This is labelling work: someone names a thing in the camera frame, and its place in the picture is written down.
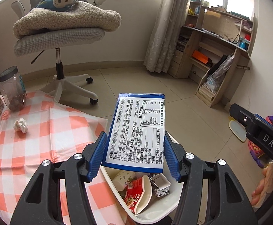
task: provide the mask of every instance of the silver bolt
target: silver bolt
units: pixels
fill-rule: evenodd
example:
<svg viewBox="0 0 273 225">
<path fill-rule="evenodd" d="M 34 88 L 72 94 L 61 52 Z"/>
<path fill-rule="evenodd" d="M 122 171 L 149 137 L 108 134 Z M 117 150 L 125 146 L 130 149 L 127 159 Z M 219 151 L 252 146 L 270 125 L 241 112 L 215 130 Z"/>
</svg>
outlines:
<svg viewBox="0 0 273 225">
<path fill-rule="evenodd" d="M 49 160 L 44 160 L 43 162 L 42 162 L 42 165 L 43 166 L 48 166 L 50 164 L 50 161 Z"/>
<path fill-rule="evenodd" d="M 218 160 L 218 163 L 219 163 L 220 165 L 222 165 L 222 166 L 225 166 L 225 165 L 226 165 L 226 162 L 225 162 L 225 160 L 223 160 L 223 159 Z"/>
<path fill-rule="evenodd" d="M 81 158 L 82 158 L 82 154 L 81 153 L 77 153 L 77 154 L 74 155 L 74 159 L 76 159 L 76 160 L 79 160 Z"/>
<path fill-rule="evenodd" d="M 185 157 L 186 157 L 187 159 L 193 159 L 193 158 L 194 158 L 194 154 L 193 154 L 193 153 L 186 153 L 186 154 L 185 154 Z"/>
</svg>

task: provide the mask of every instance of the crumpled paper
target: crumpled paper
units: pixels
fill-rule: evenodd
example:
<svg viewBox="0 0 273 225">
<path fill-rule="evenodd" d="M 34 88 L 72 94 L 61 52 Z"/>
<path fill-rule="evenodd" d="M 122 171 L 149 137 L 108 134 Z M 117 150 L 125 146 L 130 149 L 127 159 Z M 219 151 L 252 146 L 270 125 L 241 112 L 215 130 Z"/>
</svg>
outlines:
<svg viewBox="0 0 273 225">
<path fill-rule="evenodd" d="M 28 132 L 28 127 L 27 127 L 27 122 L 25 119 L 20 118 L 19 120 L 16 120 L 13 124 L 13 129 L 15 131 L 22 131 L 22 133 L 27 133 Z"/>
</svg>

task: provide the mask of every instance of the black lid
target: black lid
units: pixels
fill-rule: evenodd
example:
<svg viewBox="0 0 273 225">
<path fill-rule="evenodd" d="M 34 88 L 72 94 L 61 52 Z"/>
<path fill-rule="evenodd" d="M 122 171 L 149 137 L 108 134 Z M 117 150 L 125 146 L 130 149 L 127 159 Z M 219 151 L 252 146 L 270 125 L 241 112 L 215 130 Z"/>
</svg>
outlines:
<svg viewBox="0 0 273 225">
<path fill-rule="evenodd" d="M 12 76 L 16 75 L 17 72 L 18 72 L 17 66 L 12 66 L 4 70 L 2 73 L 0 73 L 0 82 L 9 80 Z"/>
</svg>

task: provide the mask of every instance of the beige fluffy cushion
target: beige fluffy cushion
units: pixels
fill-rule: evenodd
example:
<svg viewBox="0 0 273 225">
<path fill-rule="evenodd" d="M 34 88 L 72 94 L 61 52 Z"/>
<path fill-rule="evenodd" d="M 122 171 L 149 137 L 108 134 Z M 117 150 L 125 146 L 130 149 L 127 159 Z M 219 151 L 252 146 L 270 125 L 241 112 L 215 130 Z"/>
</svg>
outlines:
<svg viewBox="0 0 273 225">
<path fill-rule="evenodd" d="M 101 28 L 112 32 L 120 25 L 121 16 L 117 12 L 79 1 L 69 12 L 34 8 L 15 22 L 13 34 L 21 39 L 26 35 L 73 28 Z"/>
</svg>

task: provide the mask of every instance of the wall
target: wall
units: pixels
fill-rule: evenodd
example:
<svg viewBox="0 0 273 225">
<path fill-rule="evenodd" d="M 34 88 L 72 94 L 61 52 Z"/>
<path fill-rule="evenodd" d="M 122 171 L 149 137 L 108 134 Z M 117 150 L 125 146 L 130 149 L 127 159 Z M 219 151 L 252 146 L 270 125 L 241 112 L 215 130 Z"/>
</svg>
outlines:
<svg viewBox="0 0 273 225">
<path fill-rule="evenodd" d="M 45 51 L 38 60 L 30 62 L 38 53 L 16 57 L 13 46 L 17 39 L 12 34 L 14 22 L 18 19 L 10 7 L 16 0 L 0 4 L 0 72 L 17 65 L 22 74 L 55 66 L 55 50 Z M 26 11 L 30 0 L 20 0 Z M 101 8 L 115 10 L 122 17 L 118 30 L 106 33 L 103 40 L 90 45 L 61 48 L 61 59 L 65 65 L 97 61 L 141 61 L 144 60 L 148 42 L 155 24 L 161 0 L 108 0 Z"/>
<path fill-rule="evenodd" d="M 258 0 L 255 15 L 258 28 L 249 62 L 251 70 L 246 70 L 231 103 L 266 117 L 273 115 L 273 2 Z"/>
</svg>

